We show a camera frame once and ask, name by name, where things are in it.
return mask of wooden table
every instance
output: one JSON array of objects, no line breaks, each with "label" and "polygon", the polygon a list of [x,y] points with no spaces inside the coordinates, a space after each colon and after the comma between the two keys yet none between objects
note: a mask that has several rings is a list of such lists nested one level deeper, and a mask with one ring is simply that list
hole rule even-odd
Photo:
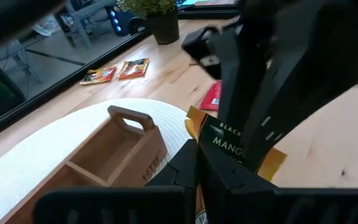
[{"label": "wooden table", "polygon": [[[144,78],[99,85],[76,84],[0,133],[0,157],[36,130],[81,108],[123,98],[151,98],[187,110],[198,106],[214,83],[202,69],[189,66],[180,48],[189,32],[227,21],[180,21],[180,40],[158,46],[153,37],[138,43],[105,67],[150,57]],[[288,159],[273,182],[282,187],[358,186],[358,87],[318,111],[277,144]]]}]

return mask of potted plant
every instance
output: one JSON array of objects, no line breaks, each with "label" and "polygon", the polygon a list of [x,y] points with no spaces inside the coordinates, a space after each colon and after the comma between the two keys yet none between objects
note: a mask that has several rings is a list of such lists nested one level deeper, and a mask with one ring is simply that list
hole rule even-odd
[{"label": "potted plant", "polygon": [[118,7],[143,17],[158,44],[179,39],[176,0],[118,0]]}]

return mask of green leaves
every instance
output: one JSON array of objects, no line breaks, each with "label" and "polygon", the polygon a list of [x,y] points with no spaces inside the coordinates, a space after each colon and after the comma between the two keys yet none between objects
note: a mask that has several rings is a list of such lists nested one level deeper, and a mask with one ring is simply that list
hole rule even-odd
[{"label": "green leaves", "polygon": [[176,0],[118,0],[123,11],[132,11],[139,16],[162,15],[175,9]]}]

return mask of black plant pot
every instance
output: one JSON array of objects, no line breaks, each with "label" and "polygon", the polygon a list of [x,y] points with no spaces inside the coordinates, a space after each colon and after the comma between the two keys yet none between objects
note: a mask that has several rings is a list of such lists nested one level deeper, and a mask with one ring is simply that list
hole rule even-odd
[{"label": "black plant pot", "polygon": [[171,44],[179,39],[178,11],[163,15],[147,16],[146,23],[151,28],[158,44]]}]

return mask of red tea packet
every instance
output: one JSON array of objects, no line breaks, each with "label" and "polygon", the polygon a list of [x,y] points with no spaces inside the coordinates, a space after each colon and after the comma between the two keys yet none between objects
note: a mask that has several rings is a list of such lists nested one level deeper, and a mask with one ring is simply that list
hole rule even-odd
[{"label": "red tea packet", "polygon": [[200,104],[201,110],[218,111],[219,100],[221,99],[222,81],[219,80],[214,83],[208,90],[206,96]]},{"label": "red tea packet", "polygon": [[124,66],[119,73],[118,79],[141,77],[146,73],[149,66],[149,58],[124,62]]},{"label": "red tea packet", "polygon": [[84,79],[80,81],[81,85],[90,85],[102,82],[108,82],[116,72],[116,67],[99,70],[89,70]]}]

